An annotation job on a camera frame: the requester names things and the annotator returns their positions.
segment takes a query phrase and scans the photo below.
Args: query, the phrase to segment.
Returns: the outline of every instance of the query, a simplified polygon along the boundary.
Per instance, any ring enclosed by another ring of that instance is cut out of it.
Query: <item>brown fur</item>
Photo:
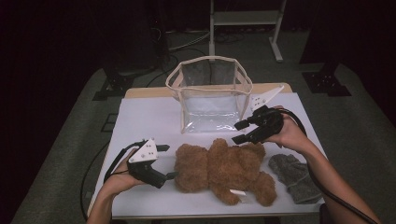
[[[229,147],[224,139],[213,141],[209,150],[183,144],[176,152],[175,178],[182,192],[196,192],[210,188],[227,204],[237,204],[239,198],[230,189],[249,190],[263,206],[276,199],[275,181],[260,171],[265,149],[251,143]]]

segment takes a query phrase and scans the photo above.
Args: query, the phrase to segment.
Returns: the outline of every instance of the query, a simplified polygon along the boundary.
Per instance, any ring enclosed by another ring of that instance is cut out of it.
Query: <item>transparent bag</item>
[[[234,131],[253,89],[236,59],[205,56],[180,63],[166,79],[181,104],[181,132]]]

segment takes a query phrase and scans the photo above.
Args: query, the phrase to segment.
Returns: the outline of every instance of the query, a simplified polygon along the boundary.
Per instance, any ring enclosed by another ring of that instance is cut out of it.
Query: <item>brown teddy bear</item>
[[[175,178],[182,192],[196,192],[210,188],[224,203],[234,205],[238,196],[230,189],[251,191],[263,206],[276,199],[275,181],[260,171],[265,149],[252,143],[229,147],[224,139],[213,141],[209,150],[183,144],[176,152]]]

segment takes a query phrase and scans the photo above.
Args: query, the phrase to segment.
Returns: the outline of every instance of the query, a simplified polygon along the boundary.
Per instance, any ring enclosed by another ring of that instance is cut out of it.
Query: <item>white metal stand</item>
[[[269,38],[271,48],[275,54],[276,61],[283,62],[282,55],[277,47],[277,36],[282,23],[287,0],[282,0],[279,10],[268,11],[225,11],[216,12],[214,9],[214,0],[210,0],[210,41],[209,55],[216,55],[215,52],[215,26],[217,25],[261,25],[274,24],[274,36]]]

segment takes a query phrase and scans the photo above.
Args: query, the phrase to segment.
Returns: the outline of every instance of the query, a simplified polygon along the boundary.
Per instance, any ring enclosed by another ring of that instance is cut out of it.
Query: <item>gray floor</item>
[[[302,72],[317,71],[321,64],[299,64],[308,32],[281,32],[278,45],[284,57],[277,63],[267,38],[270,33],[245,35],[244,39],[229,45],[216,45],[218,55],[237,59],[255,83],[287,82],[298,92],[306,113],[318,135],[329,160],[372,206],[383,223],[396,220],[396,132],[361,85],[357,75],[340,65],[335,74],[346,85],[352,96],[328,97],[313,94],[308,89]],[[187,43],[196,35],[169,35],[172,47]],[[206,43],[192,46],[207,54]],[[186,49],[172,53],[180,61],[202,56]],[[164,65],[164,70],[175,65],[175,59]],[[135,80],[134,87],[146,87],[162,71],[156,71]],[[150,87],[164,86],[166,76],[155,79]],[[102,69],[92,74],[54,143],[46,161],[21,204],[13,223],[84,223],[80,210],[81,181],[90,162],[110,139],[111,133],[102,132],[107,116],[117,113],[121,97],[93,101],[106,80]],[[85,210],[91,200],[96,178],[106,151],[99,153],[88,172],[83,187]],[[134,220],[130,223],[150,223]],[[318,223],[318,215],[282,217],[282,223]],[[261,218],[166,220],[164,223],[263,223]]]

